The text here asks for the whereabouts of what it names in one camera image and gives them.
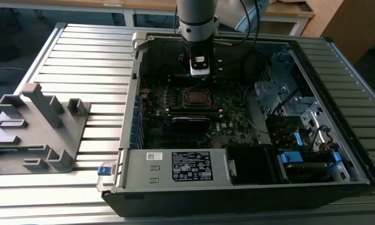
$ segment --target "metal slotted surface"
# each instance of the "metal slotted surface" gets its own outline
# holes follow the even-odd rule
[[[167,29],[68,24],[57,28],[20,84],[37,82],[60,101],[81,98],[92,103],[76,167],[66,174],[0,176],[0,225],[117,224],[215,222],[307,217],[308,223],[354,223],[374,214],[375,193],[343,199],[316,210],[264,212],[252,215],[208,215],[169,218],[120,218],[96,190],[97,166],[119,152],[128,81],[131,39],[136,31],[171,33]],[[336,104],[375,161],[375,96],[334,45],[320,38],[261,35],[294,39],[328,88]],[[112,177],[103,181],[111,184]]]

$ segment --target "power supply label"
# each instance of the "power supply label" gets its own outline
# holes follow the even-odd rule
[[[172,153],[172,180],[212,180],[209,151]]]

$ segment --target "white sticker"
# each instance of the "white sticker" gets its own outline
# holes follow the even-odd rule
[[[298,17],[312,17],[312,15],[299,14]]]
[[[120,7],[120,4],[103,4],[104,6]]]
[[[145,160],[163,160],[163,152],[148,152]]]

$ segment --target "barcode sticker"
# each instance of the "barcode sticker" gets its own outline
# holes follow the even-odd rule
[[[120,7],[120,4],[103,4],[104,6]]]
[[[145,160],[163,160],[163,152],[148,152]]]

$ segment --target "blue release latch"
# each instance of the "blue release latch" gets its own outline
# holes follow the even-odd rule
[[[281,163],[303,163],[299,151],[286,151],[280,154]]]
[[[298,132],[295,132],[294,135],[295,135],[295,138],[298,140],[298,145],[303,146],[303,141],[302,141],[302,138],[300,138],[300,134]]]
[[[99,176],[111,176],[111,166],[99,166],[97,175]]]
[[[342,161],[339,152],[334,152],[332,155],[334,155],[334,159],[335,159],[336,162]]]

